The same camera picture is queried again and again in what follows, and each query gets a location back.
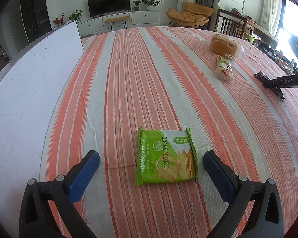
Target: striped tablecloth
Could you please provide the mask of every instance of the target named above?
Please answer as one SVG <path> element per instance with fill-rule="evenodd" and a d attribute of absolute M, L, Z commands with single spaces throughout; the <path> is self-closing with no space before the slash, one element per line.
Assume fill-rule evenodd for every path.
<path fill-rule="evenodd" d="M 285 89 L 282 103 L 265 89 L 255 73 L 285 74 L 245 41 L 247 59 L 233 63 L 234 82 L 220 81 L 213 75 L 215 53 L 203 42 L 212 34 L 146 27 L 82 40 L 85 53 L 46 135 L 40 181 L 98 151 L 99 169 L 75 204 L 97 237 L 206 237 L 227 208 L 203 167 L 210 149 L 237 174 L 276 181 L 285 232 L 298 215 L 298 90 Z M 190 127 L 198 182 L 134 186 L 140 126 Z M 235 235 L 249 213 L 250 207 Z M 56 220 L 69 236 L 57 214 Z"/>

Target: door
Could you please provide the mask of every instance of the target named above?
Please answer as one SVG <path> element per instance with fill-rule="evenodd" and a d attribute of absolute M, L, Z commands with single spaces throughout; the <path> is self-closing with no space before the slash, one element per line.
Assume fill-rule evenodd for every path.
<path fill-rule="evenodd" d="M 21 23 L 21 15 L 16 14 L 10 17 L 10 25 L 13 33 L 13 37 L 18 48 L 18 51 L 21 51 L 28 45 L 28 41 L 26 40 L 23 34 L 23 27 Z"/>

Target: wooden bench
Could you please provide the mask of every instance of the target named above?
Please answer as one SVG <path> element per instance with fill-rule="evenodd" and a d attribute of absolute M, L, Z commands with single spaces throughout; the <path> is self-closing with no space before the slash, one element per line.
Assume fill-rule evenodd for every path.
<path fill-rule="evenodd" d="M 108 19 L 105 21 L 105 23 L 110 23 L 111 31 L 113 31 L 114 30 L 114 22 L 121 20 L 123 22 L 124 28 L 126 29 L 127 28 L 126 20 L 130 20 L 130 19 L 131 19 L 131 17 L 125 16 L 125 17 L 120 17 L 120 18 Z"/>

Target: dark cabinet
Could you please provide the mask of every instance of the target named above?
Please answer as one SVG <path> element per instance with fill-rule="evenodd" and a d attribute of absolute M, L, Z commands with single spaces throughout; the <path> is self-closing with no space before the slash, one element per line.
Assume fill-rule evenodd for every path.
<path fill-rule="evenodd" d="M 52 30 L 46 0 L 20 0 L 22 19 L 29 42 Z"/>

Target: blue gripper pad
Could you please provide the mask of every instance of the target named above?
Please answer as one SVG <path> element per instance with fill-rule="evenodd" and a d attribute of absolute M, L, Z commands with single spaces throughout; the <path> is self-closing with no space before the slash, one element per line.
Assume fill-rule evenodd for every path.
<path fill-rule="evenodd" d="M 70 203 L 73 204 L 81 199 L 99 166 L 99 160 L 98 152 L 94 151 L 78 174 L 74 177 L 67 190 L 67 197 Z"/>
<path fill-rule="evenodd" d="M 222 200 L 224 202 L 232 203 L 235 197 L 235 187 L 224 172 L 224 169 L 222 169 L 209 151 L 203 156 L 203 165 Z"/>

